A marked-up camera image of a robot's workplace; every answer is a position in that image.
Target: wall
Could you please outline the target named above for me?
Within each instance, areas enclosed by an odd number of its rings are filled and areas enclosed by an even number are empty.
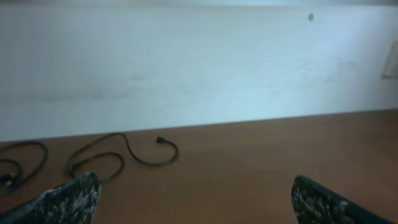
[[[392,6],[2,5],[0,140],[398,108],[395,39]]]

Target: brown table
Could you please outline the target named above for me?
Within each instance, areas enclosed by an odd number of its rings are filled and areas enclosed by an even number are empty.
[[[311,116],[127,134],[134,152],[159,161],[172,154],[154,142],[161,135],[178,144],[180,159],[167,167],[135,161],[120,138],[91,150],[120,152],[126,168],[103,184],[95,223],[296,223],[290,190],[297,174],[398,222],[398,110]],[[72,151],[100,135],[45,139],[50,149],[44,170],[12,195],[12,208],[68,180]],[[26,169],[39,153],[20,149],[1,157]],[[119,163],[98,159],[85,168],[100,177]]]

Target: dark spot on wall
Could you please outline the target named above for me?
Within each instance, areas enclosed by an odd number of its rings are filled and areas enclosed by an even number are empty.
[[[310,14],[308,15],[308,21],[312,22],[313,19],[314,19],[314,16],[313,16],[312,13],[310,13]]]

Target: wall outlet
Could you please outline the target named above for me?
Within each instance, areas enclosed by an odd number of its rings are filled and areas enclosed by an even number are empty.
[[[398,78],[398,40],[391,47],[386,67],[382,75],[383,78]]]

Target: wire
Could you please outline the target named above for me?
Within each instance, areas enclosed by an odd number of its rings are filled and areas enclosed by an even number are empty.
[[[38,174],[41,169],[43,169],[43,166],[49,156],[49,150],[41,142],[27,141],[27,142],[15,143],[15,144],[11,144],[11,145],[0,148],[0,152],[5,152],[5,151],[9,151],[11,149],[25,147],[25,146],[39,146],[41,148],[41,150],[43,151],[42,160],[30,174],[28,174],[24,179],[19,180],[19,179],[21,179],[21,177],[23,175],[21,163],[19,163],[18,161],[12,160],[12,159],[0,159],[0,163],[12,164],[17,169],[16,174],[6,174],[6,175],[0,176],[0,182],[6,183],[6,186],[0,192],[0,196],[5,196],[5,195],[10,194],[11,192],[15,191],[16,189],[18,189],[19,187],[24,185],[26,182],[28,182],[31,178],[33,178],[36,174]]]
[[[123,156],[120,155],[119,153],[116,153],[116,152],[104,152],[104,153],[96,154],[96,155],[91,156],[91,157],[89,157],[87,159],[83,159],[81,161],[78,161],[78,162],[72,164],[72,161],[74,160],[74,158],[76,158],[79,154],[81,154],[82,152],[86,151],[87,149],[93,147],[95,144],[98,144],[99,142],[104,141],[105,139],[109,139],[109,138],[114,137],[114,136],[121,136],[124,139],[124,142],[126,143],[126,146],[127,146],[128,151],[130,152],[130,155],[133,158],[135,158],[135,160],[137,160],[139,163],[147,165],[147,166],[158,166],[158,167],[166,166],[166,165],[172,163],[174,160],[176,160],[178,155],[179,155],[178,147],[177,147],[177,145],[175,143],[173,143],[171,141],[168,141],[168,140],[166,140],[166,139],[164,139],[162,137],[157,137],[157,139],[156,139],[157,143],[161,143],[161,144],[162,143],[163,144],[166,143],[166,144],[169,144],[169,145],[173,146],[173,148],[175,149],[174,155],[170,159],[168,159],[166,161],[163,161],[163,162],[147,162],[147,161],[145,161],[143,159],[138,158],[131,151],[129,140],[127,139],[127,136],[125,134],[123,134],[123,133],[113,133],[113,134],[107,134],[107,135],[105,135],[105,136],[103,136],[103,137],[101,137],[101,138],[99,138],[99,139],[97,139],[97,140],[95,140],[95,141],[83,146],[82,148],[80,148],[79,150],[74,152],[67,160],[67,167],[66,167],[67,173],[71,177],[75,178],[76,177],[75,170],[77,168],[81,167],[82,165],[84,165],[84,164],[86,164],[86,163],[88,163],[88,162],[90,162],[90,161],[92,161],[94,159],[97,159],[99,157],[114,156],[114,157],[117,157],[120,160],[120,162],[121,162],[121,165],[120,165],[119,169],[114,174],[109,176],[108,178],[105,178],[105,179],[102,179],[102,180],[99,180],[99,181],[100,182],[109,182],[110,180],[113,180],[114,178],[116,178],[124,169]]]

